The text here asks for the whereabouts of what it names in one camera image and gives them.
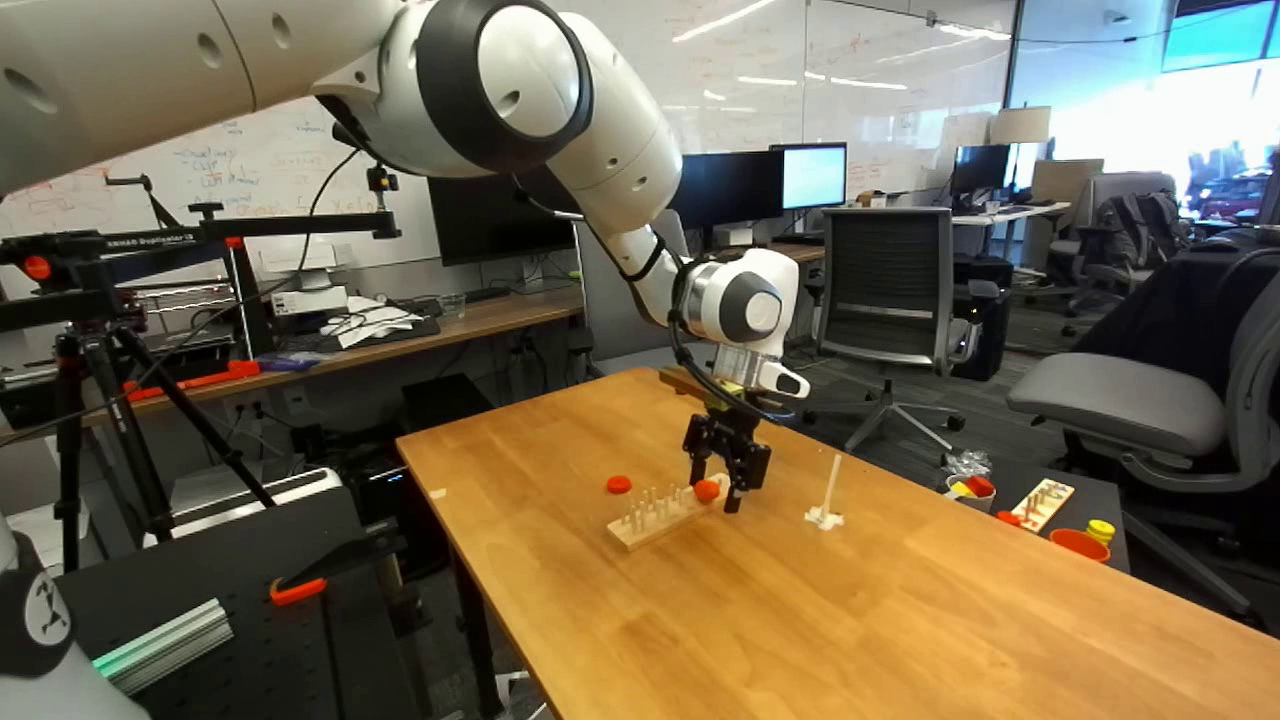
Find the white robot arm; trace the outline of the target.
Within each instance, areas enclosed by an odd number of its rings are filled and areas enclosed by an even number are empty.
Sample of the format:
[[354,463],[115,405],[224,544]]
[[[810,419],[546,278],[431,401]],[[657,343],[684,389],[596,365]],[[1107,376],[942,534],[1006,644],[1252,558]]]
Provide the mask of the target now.
[[657,216],[684,151],[657,97],[546,0],[0,0],[0,194],[310,97],[352,146],[434,182],[539,168],[575,199],[627,298],[709,340],[709,395],[794,405],[784,365],[801,266],[670,251]]

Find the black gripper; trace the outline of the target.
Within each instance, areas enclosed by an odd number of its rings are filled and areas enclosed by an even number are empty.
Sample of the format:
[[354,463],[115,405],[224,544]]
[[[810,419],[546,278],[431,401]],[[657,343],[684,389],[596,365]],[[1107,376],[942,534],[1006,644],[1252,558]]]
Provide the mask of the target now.
[[719,456],[729,469],[725,512],[740,512],[743,496],[759,487],[766,450],[753,440],[756,418],[709,411],[692,418],[684,432],[686,487],[709,480],[709,460]]

